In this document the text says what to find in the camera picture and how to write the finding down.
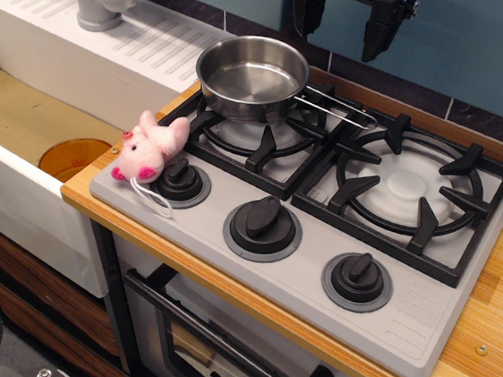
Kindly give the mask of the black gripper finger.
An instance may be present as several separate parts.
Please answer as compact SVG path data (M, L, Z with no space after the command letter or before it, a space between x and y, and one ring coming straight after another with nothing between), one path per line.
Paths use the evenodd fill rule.
M405 6L398 0L374 2L370 19L366 22L362 61L373 61L388 50L404 20Z
M321 25L326 0L292 0L294 28L299 36L307 37Z

